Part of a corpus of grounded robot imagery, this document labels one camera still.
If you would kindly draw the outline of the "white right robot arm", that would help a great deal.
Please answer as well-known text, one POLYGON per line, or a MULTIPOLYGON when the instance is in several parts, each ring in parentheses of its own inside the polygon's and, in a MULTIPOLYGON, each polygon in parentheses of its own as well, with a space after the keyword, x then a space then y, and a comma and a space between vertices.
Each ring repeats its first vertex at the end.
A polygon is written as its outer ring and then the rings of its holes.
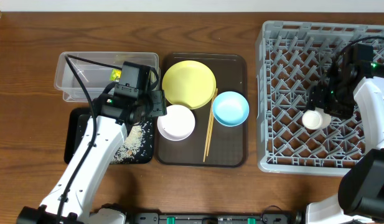
POLYGON ((361 40, 332 62, 326 84, 311 88, 303 125, 311 130, 333 117, 351 118, 358 107, 365 135, 365 155, 342 178, 336 195, 306 208, 306 223, 384 223, 384 64, 361 40))

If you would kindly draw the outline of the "pile of rice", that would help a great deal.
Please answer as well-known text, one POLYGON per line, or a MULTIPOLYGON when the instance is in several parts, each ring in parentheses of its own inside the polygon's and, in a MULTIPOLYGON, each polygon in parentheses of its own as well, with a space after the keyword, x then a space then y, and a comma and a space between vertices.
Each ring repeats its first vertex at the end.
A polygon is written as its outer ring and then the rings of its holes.
POLYGON ((123 145, 117 150, 111 164, 145 164, 154 152, 154 125, 145 121, 132 127, 123 145))

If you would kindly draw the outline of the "small white cup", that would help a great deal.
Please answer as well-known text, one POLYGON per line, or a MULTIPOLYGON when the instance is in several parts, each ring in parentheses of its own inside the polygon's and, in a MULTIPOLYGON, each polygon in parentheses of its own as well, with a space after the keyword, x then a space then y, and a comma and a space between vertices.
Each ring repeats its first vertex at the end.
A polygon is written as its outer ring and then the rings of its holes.
POLYGON ((331 115, 324 113, 321 108, 307 110, 302 116, 302 123, 307 129, 324 129, 330 125, 331 115))

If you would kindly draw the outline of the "green snack wrapper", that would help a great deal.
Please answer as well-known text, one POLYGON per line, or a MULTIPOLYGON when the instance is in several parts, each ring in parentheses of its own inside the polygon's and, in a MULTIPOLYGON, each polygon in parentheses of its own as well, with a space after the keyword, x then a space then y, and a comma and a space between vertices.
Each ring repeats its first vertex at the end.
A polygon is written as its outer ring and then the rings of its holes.
POLYGON ((110 81, 113 82, 119 82, 121 78, 121 70, 118 69, 112 69, 111 74, 110 74, 110 81))

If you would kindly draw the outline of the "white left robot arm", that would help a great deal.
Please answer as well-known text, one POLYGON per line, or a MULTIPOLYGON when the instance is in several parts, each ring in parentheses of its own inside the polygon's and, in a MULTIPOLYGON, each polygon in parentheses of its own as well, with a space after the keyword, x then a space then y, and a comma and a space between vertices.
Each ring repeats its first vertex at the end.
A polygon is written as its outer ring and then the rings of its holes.
POLYGON ((107 205, 92 213, 96 191, 133 126, 166 114, 164 91, 135 95, 104 91, 90 102, 91 116, 66 170, 38 208, 24 207, 17 223, 125 223, 126 213, 107 205))

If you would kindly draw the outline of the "white bowl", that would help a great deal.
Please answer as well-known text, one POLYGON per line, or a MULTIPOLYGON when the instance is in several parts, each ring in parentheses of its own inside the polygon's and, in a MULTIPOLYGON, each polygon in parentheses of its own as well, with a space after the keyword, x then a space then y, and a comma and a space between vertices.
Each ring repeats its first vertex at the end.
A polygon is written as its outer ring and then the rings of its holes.
POLYGON ((165 116, 158 117, 157 128, 162 137, 170 141, 182 141, 194 131, 195 116, 185 106, 171 105, 167 107, 165 116))

